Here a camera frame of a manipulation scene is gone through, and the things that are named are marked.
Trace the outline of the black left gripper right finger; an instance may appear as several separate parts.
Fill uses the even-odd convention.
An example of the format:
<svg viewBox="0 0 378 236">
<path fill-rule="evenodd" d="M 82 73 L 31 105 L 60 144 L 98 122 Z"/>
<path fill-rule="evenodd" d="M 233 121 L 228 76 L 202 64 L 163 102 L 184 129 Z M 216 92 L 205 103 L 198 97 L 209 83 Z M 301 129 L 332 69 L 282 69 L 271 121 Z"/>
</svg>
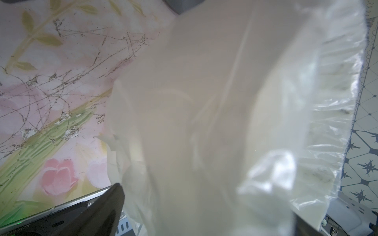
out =
<svg viewBox="0 0 378 236">
<path fill-rule="evenodd" d="M 295 227 L 294 227 L 294 236 L 322 236 L 322 234 L 305 222 L 300 216 L 296 213 L 295 216 Z"/>
</svg>

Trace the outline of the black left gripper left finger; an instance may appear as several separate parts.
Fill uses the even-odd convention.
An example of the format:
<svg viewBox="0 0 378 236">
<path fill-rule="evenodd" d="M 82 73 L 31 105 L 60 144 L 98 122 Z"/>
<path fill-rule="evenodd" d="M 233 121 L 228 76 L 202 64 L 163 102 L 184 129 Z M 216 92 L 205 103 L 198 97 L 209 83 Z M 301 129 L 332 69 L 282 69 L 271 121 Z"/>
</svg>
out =
<svg viewBox="0 0 378 236">
<path fill-rule="evenodd" d="M 90 207 L 56 236 L 114 236 L 121 218 L 125 195 L 119 183 L 112 185 Z"/>
</svg>

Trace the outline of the bin with clear plastic liner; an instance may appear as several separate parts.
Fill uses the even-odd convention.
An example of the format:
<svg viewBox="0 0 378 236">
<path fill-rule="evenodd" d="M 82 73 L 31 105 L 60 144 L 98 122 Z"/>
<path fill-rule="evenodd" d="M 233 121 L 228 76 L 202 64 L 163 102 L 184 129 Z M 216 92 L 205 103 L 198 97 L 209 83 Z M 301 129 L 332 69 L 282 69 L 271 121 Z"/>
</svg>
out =
<svg viewBox="0 0 378 236">
<path fill-rule="evenodd" d="M 319 233 L 366 46 L 363 1 L 204 1 L 116 79 L 108 176 L 137 236 Z"/>
</svg>

